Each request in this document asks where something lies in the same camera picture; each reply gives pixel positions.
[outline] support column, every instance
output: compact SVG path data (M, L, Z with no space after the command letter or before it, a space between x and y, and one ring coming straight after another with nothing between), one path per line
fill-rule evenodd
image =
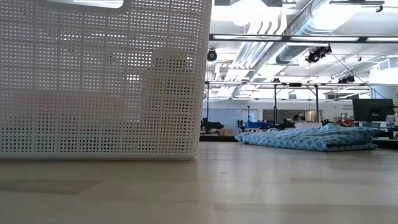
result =
M274 118L275 118L275 124L276 124L276 122L277 122L277 119L278 119L278 115L277 115L277 103L276 103L276 95L277 95L277 92L276 92L276 86L277 85L274 85L274 102L275 102L275 106L274 106Z
M206 107L206 118L207 122L209 122L209 95L210 95L210 84L208 81L205 82L207 84L207 107Z
M250 122L250 106L248 106L248 122Z
M317 105L317 122L319 122L319 98L318 98L318 85L315 85L315 104Z

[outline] ceiling beam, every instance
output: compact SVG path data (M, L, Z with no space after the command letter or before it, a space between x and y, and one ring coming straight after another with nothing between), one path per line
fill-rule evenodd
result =
M262 85L262 86L398 86L398 84L383 83L273 83L273 82L216 82L210 81L209 85Z
M345 36L345 35L254 35L210 34L210 41L284 42L311 44L398 44L398 36Z

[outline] folded cloth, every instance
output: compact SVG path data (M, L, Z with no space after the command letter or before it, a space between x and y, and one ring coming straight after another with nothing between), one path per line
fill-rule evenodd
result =
M327 124L320 128L291 129L280 132L242 133L235 138L245 144L309 151L352 151L375 149L372 136L382 130L365 127L344 128Z

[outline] cable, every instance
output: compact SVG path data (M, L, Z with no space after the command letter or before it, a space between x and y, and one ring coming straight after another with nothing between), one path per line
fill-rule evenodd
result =
M359 78L357 75L355 75L338 57L336 57L336 55L334 55L333 53L331 53L336 59L337 61L339 61L340 64L342 64L342 66L344 66L347 71L349 71L353 76L355 76L358 80L360 80L364 85L368 86L371 90L373 90L375 93L377 93L379 96L383 97L384 99L387 99L386 97L384 97L383 95L381 95L378 91L376 91L374 88L372 88L371 86L369 86L369 84L367 84L366 82L364 82L361 78Z

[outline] bright window light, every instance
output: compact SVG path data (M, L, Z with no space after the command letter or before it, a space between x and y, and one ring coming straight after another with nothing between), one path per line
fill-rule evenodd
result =
M47 0L65 4L76 4L81 6L107 7L117 9L123 5L124 0Z

